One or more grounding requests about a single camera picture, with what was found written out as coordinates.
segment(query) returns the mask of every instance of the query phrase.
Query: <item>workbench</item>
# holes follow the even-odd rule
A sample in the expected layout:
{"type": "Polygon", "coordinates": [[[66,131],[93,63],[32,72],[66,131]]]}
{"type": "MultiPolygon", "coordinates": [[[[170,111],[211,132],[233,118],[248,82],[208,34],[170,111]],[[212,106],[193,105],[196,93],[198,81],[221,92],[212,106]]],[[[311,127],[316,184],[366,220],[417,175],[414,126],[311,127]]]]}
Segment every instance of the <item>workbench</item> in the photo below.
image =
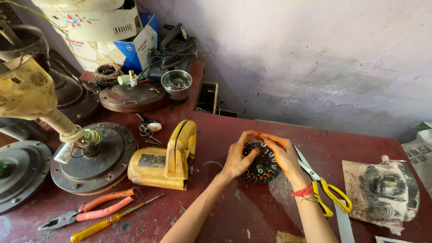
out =
{"type": "MultiPolygon", "coordinates": [[[[294,125],[258,122],[246,119],[196,112],[195,107],[203,81],[205,60],[195,58],[190,74],[193,78],[191,96],[183,104],[167,102],[162,107],[141,115],[162,124],[162,130],[154,134],[162,142],[159,147],[166,147],[177,124],[184,120],[193,120],[197,124],[197,152],[193,160],[194,169],[186,191],[163,189],[135,185],[125,178],[118,185],[99,195],[80,196],[59,189],[48,177],[39,191],[27,204],[0,216],[0,242],[5,243],[47,243],[70,242],[73,233],[80,231],[101,218],[73,223],[55,231],[38,231],[44,222],[77,209],[81,203],[91,201],[108,192],[136,188],[138,198],[126,208],[147,201],[156,195],[165,193],[149,205],[123,217],[112,226],[108,226],[82,242],[116,243],[156,243],[182,215],[183,208],[188,209],[192,202],[210,184],[225,163],[229,146],[236,142],[245,130],[263,131],[280,137],[286,137],[299,145],[299,150],[306,157],[311,167],[324,177],[328,183],[345,191],[342,173],[342,160],[378,164],[381,155],[391,159],[408,160],[399,142],[389,138],[363,136],[321,129],[305,128],[294,125]]],[[[100,107],[88,119],[80,123],[87,126],[98,122],[116,122],[130,129],[138,142],[139,148],[147,147],[140,136],[141,120],[135,114],[125,114],[100,107]]],[[[54,153],[60,144],[58,134],[51,133],[47,142],[54,153]]],[[[353,220],[351,225],[356,242],[375,242],[375,236],[383,236],[410,242],[432,241],[432,199],[420,182],[411,163],[407,163],[414,173],[420,189],[420,210],[411,222],[404,222],[405,230],[398,237],[387,228],[353,220]]],[[[241,177],[226,188],[215,207],[207,217],[196,242],[276,242],[277,235],[302,237],[302,224],[295,200],[291,198],[289,184],[285,188],[286,178],[281,173],[275,180],[266,184],[251,184],[241,177]]],[[[320,192],[322,199],[335,212],[334,204],[320,192]]],[[[110,206],[118,200],[111,200],[99,209],[110,206]]],[[[327,219],[331,228],[340,239],[336,215],[327,219]]]]}

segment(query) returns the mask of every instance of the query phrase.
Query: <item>stainless steel bowl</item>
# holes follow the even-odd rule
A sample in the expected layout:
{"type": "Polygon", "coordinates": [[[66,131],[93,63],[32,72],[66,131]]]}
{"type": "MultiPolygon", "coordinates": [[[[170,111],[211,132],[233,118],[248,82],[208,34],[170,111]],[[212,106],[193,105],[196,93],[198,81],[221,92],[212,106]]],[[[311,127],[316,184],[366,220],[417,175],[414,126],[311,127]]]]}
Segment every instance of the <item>stainless steel bowl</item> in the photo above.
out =
{"type": "Polygon", "coordinates": [[[162,78],[161,83],[165,92],[172,100],[184,100],[191,94],[192,77],[188,72],[182,70],[171,70],[166,72],[162,78]],[[170,90],[167,86],[174,82],[176,78],[181,78],[186,82],[186,89],[183,90],[170,90]]]}

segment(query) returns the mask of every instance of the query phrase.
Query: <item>yellow scissors handle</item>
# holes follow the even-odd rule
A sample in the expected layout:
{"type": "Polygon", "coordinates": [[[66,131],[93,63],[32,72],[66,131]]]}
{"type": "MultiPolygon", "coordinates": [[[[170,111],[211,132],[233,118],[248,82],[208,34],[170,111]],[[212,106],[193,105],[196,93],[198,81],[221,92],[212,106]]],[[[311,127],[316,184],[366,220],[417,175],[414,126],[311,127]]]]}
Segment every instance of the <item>yellow scissors handle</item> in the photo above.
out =
{"type": "Polygon", "coordinates": [[[353,209],[353,203],[351,200],[343,193],[339,188],[335,187],[334,185],[327,184],[327,182],[321,177],[321,185],[323,186],[324,192],[346,213],[349,213],[353,209]],[[341,202],[331,191],[329,188],[332,188],[334,191],[336,191],[348,204],[348,207],[341,202]]]}
{"type": "Polygon", "coordinates": [[[332,217],[333,216],[333,212],[321,200],[321,197],[320,197],[320,194],[319,194],[319,191],[318,191],[318,183],[317,182],[312,182],[312,186],[314,188],[315,196],[318,198],[317,202],[319,204],[321,204],[322,208],[325,211],[324,216],[326,216],[326,217],[332,217]]]}

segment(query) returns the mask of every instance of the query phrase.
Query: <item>yellow screwdriver handle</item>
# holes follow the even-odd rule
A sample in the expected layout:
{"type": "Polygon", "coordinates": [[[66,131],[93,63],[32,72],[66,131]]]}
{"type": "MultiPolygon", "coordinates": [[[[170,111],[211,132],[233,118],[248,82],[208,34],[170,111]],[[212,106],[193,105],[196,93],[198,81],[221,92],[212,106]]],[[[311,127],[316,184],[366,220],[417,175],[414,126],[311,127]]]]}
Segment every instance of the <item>yellow screwdriver handle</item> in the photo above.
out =
{"type": "Polygon", "coordinates": [[[85,239],[89,236],[91,236],[92,234],[100,231],[101,229],[107,227],[108,225],[112,224],[113,221],[116,222],[119,219],[119,214],[114,214],[111,217],[104,219],[88,228],[83,229],[80,232],[77,232],[75,234],[72,235],[72,237],[70,238],[70,241],[72,242],[78,242],[82,239],[85,239]]]}

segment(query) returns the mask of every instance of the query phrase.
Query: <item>hand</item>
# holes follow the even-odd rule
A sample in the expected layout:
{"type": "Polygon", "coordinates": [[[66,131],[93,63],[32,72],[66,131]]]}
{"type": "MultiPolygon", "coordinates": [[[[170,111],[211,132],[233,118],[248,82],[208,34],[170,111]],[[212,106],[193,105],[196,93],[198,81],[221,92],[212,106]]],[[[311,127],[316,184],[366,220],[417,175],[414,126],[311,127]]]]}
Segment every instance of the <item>hand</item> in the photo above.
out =
{"type": "Polygon", "coordinates": [[[245,143],[251,141],[251,139],[248,139],[248,136],[255,133],[256,131],[253,130],[244,131],[238,142],[231,144],[229,147],[228,157],[221,172],[229,182],[243,174],[249,168],[249,165],[252,164],[254,158],[260,153],[258,148],[254,148],[246,157],[243,155],[245,143]]]}
{"type": "Polygon", "coordinates": [[[273,150],[276,162],[283,169],[285,176],[291,184],[298,184],[297,181],[299,180],[301,184],[304,184],[303,181],[307,181],[305,173],[297,161],[295,148],[289,139],[262,132],[256,132],[253,135],[257,139],[263,140],[273,150]]]}

